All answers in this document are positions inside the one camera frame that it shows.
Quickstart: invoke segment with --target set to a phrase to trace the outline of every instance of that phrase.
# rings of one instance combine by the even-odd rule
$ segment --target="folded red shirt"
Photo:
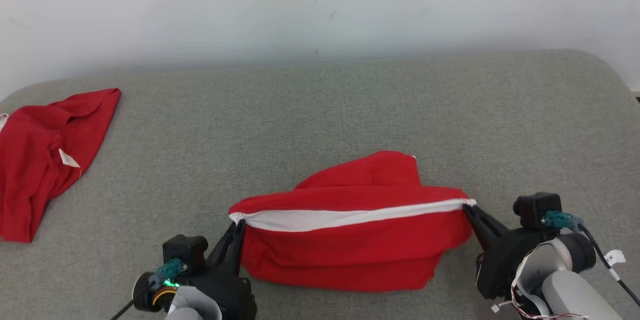
[[[119,89],[77,94],[12,113],[0,131],[0,236],[31,242],[47,202],[87,171],[121,98]]]
[[[422,186],[416,159],[381,151],[320,171],[294,190],[244,199],[242,265],[256,278],[352,291],[416,290],[469,239],[462,190]]]

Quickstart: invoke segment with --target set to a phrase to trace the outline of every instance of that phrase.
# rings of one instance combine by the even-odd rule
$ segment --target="gray fabric surface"
[[[383,149],[413,154],[423,183],[464,186],[518,226],[512,202],[558,192],[640,293],[640,109],[617,74],[579,51],[444,60],[174,72],[34,85],[0,112],[118,87],[82,179],[53,200],[32,244],[0,243],[0,317],[110,318],[178,233],[215,242],[227,209]],[[475,238],[425,290],[347,293],[253,281],[260,319],[516,318],[474,287]],[[602,265],[583,276],[640,318]],[[123,318],[163,318],[130,310]]]

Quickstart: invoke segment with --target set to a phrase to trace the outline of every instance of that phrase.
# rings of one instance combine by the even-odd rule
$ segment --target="white tag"
[[[606,253],[604,258],[606,259],[606,262],[608,262],[609,266],[613,266],[618,262],[627,262],[627,259],[620,250],[611,250],[610,252]]]
[[[2,131],[2,128],[7,123],[7,119],[8,118],[9,118],[9,114],[7,114],[7,113],[3,113],[3,114],[0,115],[0,131]]]
[[[60,157],[62,158],[62,163],[67,166],[80,168],[80,165],[73,159],[73,157],[66,154],[62,149],[57,149],[60,151]]]

